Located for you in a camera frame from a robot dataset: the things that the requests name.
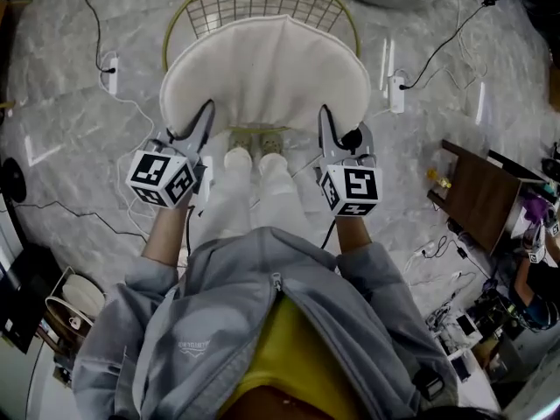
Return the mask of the wooden bench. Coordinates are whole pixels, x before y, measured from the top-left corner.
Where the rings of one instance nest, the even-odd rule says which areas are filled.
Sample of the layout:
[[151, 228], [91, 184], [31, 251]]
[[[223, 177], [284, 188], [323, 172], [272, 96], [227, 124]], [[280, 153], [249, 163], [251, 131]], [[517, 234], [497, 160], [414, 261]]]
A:
[[7, 80], [11, 50], [18, 20], [32, 0], [0, 0], [0, 126], [9, 109], [16, 103], [7, 99]]

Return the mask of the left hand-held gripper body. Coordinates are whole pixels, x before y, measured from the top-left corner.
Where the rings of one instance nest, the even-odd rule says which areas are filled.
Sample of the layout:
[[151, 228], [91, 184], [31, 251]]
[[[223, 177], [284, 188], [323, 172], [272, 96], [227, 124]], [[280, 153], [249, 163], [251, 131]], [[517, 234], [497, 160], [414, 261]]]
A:
[[151, 139], [151, 150], [137, 150], [126, 184], [143, 202], [175, 208], [191, 193], [197, 193], [206, 167], [200, 155], [187, 155], [178, 148]]

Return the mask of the person's left leg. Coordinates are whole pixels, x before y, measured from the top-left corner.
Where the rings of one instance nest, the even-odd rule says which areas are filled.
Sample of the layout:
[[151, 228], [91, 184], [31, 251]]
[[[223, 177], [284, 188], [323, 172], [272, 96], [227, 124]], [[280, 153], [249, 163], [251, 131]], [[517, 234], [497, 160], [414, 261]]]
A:
[[242, 147], [224, 157], [224, 172], [215, 180], [199, 218], [193, 245], [245, 235], [251, 229], [250, 175], [252, 158]]

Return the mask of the person's leg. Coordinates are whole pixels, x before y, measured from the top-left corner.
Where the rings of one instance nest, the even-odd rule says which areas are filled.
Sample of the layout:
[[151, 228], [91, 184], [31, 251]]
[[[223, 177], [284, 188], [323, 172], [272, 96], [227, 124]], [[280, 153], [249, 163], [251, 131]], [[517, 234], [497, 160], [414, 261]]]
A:
[[251, 229], [250, 175], [252, 158], [242, 147], [224, 157], [224, 172], [215, 180], [199, 218], [193, 245], [245, 235]]
[[312, 226], [308, 221], [298, 189], [279, 153], [263, 156], [258, 164], [259, 203], [252, 214], [251, 227], [272, 227], [310, 241]]

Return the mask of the yellow shirt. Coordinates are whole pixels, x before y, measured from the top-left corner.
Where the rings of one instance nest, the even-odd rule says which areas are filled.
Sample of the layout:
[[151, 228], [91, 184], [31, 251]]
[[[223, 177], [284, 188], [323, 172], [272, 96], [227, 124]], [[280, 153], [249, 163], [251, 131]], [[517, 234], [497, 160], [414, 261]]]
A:
[[245, 375], [220, 408], [259, 386], [279, 389], [339, 420], [360, 420], [363, 403], [327, 344], [287, 296], [278, 297], [266, 319]]

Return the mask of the dark wooden side table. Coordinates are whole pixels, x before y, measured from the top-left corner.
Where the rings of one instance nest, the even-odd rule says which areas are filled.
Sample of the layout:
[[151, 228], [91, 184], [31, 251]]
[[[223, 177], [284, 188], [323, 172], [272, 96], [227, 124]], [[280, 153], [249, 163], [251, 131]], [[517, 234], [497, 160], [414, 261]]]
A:
[[557, 201], [544, 180], [493, 150], [483, 158], [445, 139], [441, 148], [456, 156], [451, 188], [443, 196], [430, 189], [427, 197], [488, 254], [499, 244], [523, 191], [550, 204]]

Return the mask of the person's left beige shoe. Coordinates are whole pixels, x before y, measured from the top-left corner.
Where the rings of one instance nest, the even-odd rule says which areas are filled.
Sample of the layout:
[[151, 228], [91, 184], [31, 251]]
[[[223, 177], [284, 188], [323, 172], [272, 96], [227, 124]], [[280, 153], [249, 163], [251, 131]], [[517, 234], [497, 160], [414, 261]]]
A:
[[250, 153], [252, 149], [253, 135], [246, 131], [232, 131], [228, 139], [228, 149], [243, 149]]

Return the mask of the person's right beige shoe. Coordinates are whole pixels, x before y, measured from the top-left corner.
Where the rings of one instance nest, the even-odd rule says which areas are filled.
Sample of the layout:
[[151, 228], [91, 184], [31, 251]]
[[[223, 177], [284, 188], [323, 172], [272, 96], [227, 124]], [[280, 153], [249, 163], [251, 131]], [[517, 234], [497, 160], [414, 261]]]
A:
[[267, 132], [259, 136], [259, 148], [262, 156], [269, 154], [282, 155], [284, 150], [284, 140], [278, 132]]

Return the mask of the grey zip jacket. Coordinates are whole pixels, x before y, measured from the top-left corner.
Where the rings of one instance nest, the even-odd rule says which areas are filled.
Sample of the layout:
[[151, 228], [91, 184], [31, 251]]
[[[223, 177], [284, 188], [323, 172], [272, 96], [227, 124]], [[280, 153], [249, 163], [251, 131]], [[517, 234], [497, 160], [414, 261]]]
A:
[[[75, 360], [82, 420], [213, 420], [280, 295], [311, 322], [374, 420], [456, 402], [452, 365], [381, 244], [336, 256], [261, 227], [198, 247], [183, 276], [136, 262]], [[420, 367], [444, 381], [433, 401], [412, 382]]]

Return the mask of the person's left forearm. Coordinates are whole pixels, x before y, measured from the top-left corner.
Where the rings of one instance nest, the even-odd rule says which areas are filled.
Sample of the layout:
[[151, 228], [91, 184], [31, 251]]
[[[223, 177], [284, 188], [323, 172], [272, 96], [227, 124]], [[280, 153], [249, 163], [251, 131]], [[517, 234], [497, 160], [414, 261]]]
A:
[[143, 249], [142, 257], [176, 267], [179, 263], [188, 205], [160, 208]]

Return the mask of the small yellow toy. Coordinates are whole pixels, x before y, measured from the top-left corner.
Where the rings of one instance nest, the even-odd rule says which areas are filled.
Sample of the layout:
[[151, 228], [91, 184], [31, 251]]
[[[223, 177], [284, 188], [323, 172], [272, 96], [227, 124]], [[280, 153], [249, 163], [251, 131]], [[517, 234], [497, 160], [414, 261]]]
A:
[[430, 182], [444, 189], [452, 188], [452, 182], [446, 176], [440, 175], [435, 168], [429, 168], [426, 172], [426, 177]]

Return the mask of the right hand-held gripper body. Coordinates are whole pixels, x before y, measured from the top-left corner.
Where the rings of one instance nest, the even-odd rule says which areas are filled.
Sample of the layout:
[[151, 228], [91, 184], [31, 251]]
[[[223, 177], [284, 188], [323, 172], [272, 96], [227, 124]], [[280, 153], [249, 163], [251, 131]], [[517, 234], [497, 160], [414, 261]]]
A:
[[347, 157], [332, 164], [318, 161], [318, 186], [335, 217], [365, 217], [382, 200], [382, 170], [372, 154]]

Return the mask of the purple cloth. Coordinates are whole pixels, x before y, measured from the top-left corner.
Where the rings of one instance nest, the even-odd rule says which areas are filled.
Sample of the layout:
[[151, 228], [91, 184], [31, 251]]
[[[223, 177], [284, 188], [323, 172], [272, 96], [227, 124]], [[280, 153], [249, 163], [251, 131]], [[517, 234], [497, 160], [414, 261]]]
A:
[[533, 192], [522, 195], [522, 207], [526, 210], [524, 219], [531, 223], [539, 223], [549, 210], [550, 203]]

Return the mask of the cream round cushion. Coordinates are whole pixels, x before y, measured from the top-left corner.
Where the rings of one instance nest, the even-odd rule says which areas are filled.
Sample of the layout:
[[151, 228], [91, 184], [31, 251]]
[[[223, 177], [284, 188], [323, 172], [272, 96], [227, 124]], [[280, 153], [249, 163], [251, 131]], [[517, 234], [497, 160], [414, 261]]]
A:
[[179, 135], [213, 101], [212, 135], [249, 125], [317, 132], [327, 106], [343, 136], [364, 119], [370, 95], [368, 71], [345, 43], [280, 15], [238, 20], [189, 45], [166, 72], [159, 102]]

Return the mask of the person's beige shoe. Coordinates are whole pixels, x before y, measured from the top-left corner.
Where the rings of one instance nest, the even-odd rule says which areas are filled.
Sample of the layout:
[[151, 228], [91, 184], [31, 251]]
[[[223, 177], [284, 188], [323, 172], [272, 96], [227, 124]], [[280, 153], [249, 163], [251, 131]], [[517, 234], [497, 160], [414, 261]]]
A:
[[262, 156], [269, 154], [282, 155], [284, 150], [284, 140], [278, 132], [267, 132], [259, 136], [259, 148]]
[[232, 131], [228, 139], [228, 149], [243, 149], [250, 153], [252, 149], [253, 135], [246, 131]]

